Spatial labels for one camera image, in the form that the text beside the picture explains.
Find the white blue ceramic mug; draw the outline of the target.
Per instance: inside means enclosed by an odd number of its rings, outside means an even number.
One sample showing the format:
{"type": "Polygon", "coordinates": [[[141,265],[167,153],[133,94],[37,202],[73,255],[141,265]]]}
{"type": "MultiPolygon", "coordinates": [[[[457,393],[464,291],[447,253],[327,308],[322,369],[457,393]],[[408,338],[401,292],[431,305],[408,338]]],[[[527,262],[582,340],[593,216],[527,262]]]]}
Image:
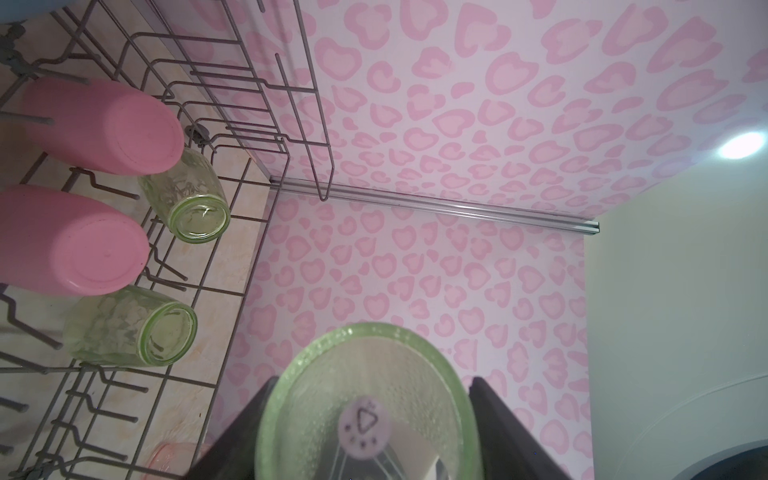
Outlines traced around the white blue ceramic mug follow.
{"type": "Polygon", "coordinates": [[[0,23],[23,22],[70,5],[73,0],[0,0],[0,23]]]}

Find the yellow-green translucent cup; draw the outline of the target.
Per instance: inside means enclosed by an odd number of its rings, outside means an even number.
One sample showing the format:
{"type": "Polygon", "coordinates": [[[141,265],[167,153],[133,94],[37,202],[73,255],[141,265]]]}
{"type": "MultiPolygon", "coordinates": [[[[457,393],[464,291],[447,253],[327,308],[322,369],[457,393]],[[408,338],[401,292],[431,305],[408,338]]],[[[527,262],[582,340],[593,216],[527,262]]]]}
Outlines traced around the yellow-green translucent cup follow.
{"type": "Polygon", "coordinates": [[[141,176],[138,184],[158,218],[183,242],[213,241],[230,224],[223,187],[211,162],[200,152],[184,148],[171,169],[141,176]]]}

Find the pink plastic cup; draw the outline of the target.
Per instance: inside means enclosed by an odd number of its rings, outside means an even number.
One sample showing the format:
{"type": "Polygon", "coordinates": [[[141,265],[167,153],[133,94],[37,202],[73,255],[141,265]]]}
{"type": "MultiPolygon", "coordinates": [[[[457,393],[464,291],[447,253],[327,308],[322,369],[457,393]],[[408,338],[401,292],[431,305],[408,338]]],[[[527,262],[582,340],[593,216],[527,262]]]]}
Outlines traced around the pink plastic cup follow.
{"type": "Polygon", "coordinates": [[[166,105],[112,80],[36,80],[22,96],[21,111],[52,120],[25,126],[33,143],[84,169],[131,177],[158,174],[176,165],[184,149],[183,128],[166,105]]]}

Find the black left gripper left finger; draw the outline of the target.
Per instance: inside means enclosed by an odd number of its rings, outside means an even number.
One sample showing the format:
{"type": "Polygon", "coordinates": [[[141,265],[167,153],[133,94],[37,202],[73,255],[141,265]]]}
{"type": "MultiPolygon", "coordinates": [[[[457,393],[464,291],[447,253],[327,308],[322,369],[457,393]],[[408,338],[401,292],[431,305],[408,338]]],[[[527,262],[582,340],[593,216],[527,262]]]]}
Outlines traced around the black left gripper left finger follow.
{"type": "Polygon", "coordinates": [[[279,377],[272,376],[183,480],[254,480],[258,430],[279,377]]]}

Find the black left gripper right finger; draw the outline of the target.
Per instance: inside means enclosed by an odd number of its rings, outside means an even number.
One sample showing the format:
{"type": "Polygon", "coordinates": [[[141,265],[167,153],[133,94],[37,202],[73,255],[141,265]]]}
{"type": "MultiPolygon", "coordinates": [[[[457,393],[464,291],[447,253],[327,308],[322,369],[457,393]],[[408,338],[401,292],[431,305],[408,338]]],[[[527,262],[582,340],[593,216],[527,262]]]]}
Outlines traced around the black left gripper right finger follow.
{"type": "Polygon", "coordinates": [[[485,479],[569,479],[486,380],[473,378],[469,398],[478,426],[485,479]]]}

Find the bright green translucent cup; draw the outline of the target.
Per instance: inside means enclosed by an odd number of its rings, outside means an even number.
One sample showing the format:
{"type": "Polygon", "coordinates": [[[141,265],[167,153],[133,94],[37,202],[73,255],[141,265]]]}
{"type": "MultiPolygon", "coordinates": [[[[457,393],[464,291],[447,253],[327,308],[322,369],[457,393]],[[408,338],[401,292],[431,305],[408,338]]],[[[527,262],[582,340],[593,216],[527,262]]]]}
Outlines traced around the bright green translucent cup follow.
{"type": "Polygon", "coordinates": [[[63,345],[73,358],[91,364],[163,367],[188,352],[197,327],[190,306],[127,286],[76,303],[66,316],[63,345]]]}

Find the magenta plastic cup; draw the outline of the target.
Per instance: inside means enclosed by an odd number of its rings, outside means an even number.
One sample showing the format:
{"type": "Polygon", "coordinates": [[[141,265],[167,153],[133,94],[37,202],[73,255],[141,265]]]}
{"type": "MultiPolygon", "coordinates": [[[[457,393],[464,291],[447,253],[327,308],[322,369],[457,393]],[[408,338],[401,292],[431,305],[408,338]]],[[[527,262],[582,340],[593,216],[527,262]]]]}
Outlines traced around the magenta plastic cup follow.
{"type": "Polygon", "coordinates": [[[132,218],[40,186],[1,192],[1,282],[44,295],[97,296],[131,284],[150,246],[132,218]]]}

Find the olive translucent cup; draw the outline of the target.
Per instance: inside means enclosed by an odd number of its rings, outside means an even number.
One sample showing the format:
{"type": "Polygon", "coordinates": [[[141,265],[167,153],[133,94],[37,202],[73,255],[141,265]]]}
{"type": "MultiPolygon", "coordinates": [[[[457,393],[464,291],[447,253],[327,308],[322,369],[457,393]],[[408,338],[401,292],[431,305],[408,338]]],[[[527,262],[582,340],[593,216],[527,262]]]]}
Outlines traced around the olive translucent cup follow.
{"type": "Polygon", "coordinates": [[[279,377],[259,426],[259,479],[481,479],[477,423],[449,361],[403,327],[327,333],[279,377]]]}

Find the light pink translucent cup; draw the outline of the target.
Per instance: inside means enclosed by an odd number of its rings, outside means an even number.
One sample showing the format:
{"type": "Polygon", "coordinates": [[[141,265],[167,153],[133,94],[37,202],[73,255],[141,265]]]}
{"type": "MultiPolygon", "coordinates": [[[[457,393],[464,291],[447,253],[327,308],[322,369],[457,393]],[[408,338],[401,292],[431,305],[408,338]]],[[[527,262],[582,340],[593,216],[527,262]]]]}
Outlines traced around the light pink translucent cup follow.
{"type": "Polygon", "coordinates": [[[152,454],[146,467],[150,470],[184,475],[193,462],[197,444],[192,442],[163,443],[152,454]]]}

